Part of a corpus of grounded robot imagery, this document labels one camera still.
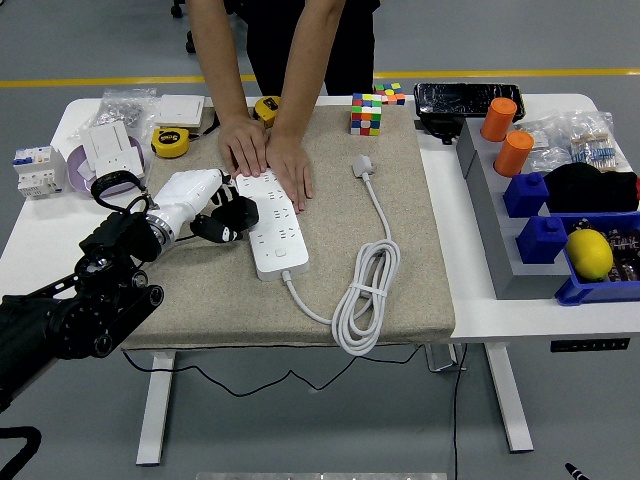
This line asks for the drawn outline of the person's left hand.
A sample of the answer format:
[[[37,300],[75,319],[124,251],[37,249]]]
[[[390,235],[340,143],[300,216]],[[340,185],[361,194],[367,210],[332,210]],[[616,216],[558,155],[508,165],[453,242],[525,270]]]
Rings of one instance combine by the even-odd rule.
[[[273,131],[267,143],[266,160],[291,200],[294,211],[305,211],[307,200],[315,192],[312,166],[302,140]]]

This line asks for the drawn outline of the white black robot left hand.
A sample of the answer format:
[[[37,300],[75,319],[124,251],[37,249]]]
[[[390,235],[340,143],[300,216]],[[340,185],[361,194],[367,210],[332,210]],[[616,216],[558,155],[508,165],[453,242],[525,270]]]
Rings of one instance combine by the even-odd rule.
[[[154,197],[146,219],[162,250],[170,248],[182,226],[191,224],[231,177],[220,169],[174,173]]]

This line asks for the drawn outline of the person's right hand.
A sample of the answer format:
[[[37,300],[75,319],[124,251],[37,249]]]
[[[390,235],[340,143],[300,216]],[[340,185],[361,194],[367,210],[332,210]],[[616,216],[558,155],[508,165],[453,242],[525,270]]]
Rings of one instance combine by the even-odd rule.
[[[264,126],[247,114],[220,120],[219,149],[232,176],[260,176],[267,168],[266,146]]]

